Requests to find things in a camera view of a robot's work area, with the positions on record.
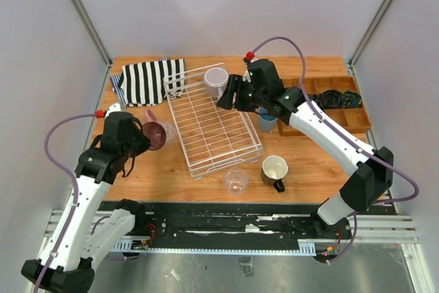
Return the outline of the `lilac grey mug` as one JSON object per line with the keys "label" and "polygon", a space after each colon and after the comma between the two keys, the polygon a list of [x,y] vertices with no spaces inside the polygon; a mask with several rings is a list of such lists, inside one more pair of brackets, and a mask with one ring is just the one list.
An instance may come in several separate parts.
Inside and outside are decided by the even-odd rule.
{"label": "lilac grey mug", "polygon": [[203,77],[207,94],[210,97],[219,99],[225,91],[228,83],[229,74],[223,68],[211,68]]}

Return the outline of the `pink ghost mug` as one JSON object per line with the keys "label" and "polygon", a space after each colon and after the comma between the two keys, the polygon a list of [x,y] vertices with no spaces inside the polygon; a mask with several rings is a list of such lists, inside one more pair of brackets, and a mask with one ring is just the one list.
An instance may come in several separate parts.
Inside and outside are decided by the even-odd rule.
{"label": "pink ghost mug", "polygon": [[142,131],[150,140],[151,151],[171,146],[178,137],[173,123],[159,120],[150,109],[143,111]]}

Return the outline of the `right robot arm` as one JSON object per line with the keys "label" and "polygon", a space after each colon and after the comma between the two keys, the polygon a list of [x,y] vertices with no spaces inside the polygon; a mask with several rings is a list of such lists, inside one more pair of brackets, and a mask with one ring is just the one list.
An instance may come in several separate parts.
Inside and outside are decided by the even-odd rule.
{"label": "right robot arm", "polygon": [[317,143],[348,175],[342,188],[318,207],[310,222],[315,236],[328,237],[337,222],[369,209],[391,187],[394,155],[389,149],[376,150],[355,138],[327,117],[302,88],[284,87],[272,61],[255,60],[247,71],[246,77],[229,76],[217,106],[241,112],[265,108],[269,115]]}

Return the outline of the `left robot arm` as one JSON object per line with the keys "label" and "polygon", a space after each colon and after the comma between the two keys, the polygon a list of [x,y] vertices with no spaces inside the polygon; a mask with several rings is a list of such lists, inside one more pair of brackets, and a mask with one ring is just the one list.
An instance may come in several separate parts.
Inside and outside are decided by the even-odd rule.
{"label": "left robot arm", "polygon": [[81,153],[75,170],[45,152],[69,176],[73,189],[49,242],[37,259],[25,261],[21,269],[35,292],[88,292],[98,266],[113,246],[124,235],[139,235],[147,226],[145,205],[123,199],[99,229],[89,233],[117,175],[128,176],[126,162],[134,161],[151,145],[141,122],[131,113],[99,110],[92,116],[104,120],[104,129]]}

